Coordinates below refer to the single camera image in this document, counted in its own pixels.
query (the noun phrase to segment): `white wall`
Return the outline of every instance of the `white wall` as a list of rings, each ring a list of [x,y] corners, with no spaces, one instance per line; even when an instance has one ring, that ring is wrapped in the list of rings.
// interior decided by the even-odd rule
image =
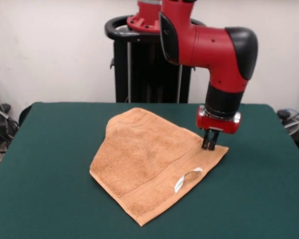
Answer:
[[[114,102],[113,42],[105,22],[136,0],[0,0],[0,101],[16,118],[36,101]],[[259,58],[243,98],[299,110],[299,0],[199,0],[193,17],[246,26]],[[204,102],[208,72],[193,73],[190,102]]]

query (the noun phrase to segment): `white tag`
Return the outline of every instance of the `white tag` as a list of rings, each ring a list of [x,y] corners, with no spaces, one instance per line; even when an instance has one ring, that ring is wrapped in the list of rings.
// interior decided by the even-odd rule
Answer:
[[[198,167],[198,168],[195,168],[193,171],[189,172],[189,173],[192,173],[192,172],[202,172],[203,169]],[[185,175],[181,176],[181,178],[178,180],[178,182],[175,184],[175,187],[174,187],[174,191],[175,193],[177,193],[181,188],[182,186],[184,185],[184,180],[185,180],[185,176],[187,175],[188,173],[186,173]]]

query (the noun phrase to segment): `towel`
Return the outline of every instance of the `towel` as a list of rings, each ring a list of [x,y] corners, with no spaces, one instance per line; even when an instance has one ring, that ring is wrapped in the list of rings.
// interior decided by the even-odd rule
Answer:
[[[195,133],[133,108],[109,120],[90,174],[143,226],[188,193],[228,151],[201,145]]]

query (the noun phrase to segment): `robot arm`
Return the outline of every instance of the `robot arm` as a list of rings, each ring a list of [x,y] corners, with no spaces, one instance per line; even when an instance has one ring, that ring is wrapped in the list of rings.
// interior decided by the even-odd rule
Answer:
[[[163,0],[160,37],[165,58],[172,64],[207,68],[210,81],[197,126],[205,130],[203,148],[214,150],[219,132],[235,133],[237,112],[258,54],[257,37],[242,27],[225,29],[192,24],[196,0]],[[209,140],[209,132],[214,137]]]

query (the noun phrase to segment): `green table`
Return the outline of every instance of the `green table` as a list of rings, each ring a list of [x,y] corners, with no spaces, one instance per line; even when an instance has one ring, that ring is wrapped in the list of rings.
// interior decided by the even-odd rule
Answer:
[[[265,105],[241,105],[220,164],[142,228],[89,175],[114,115],[142,107],[202,133],[197,106],[34,104],[0,166],[0,239],[299,239],[299,151]]]

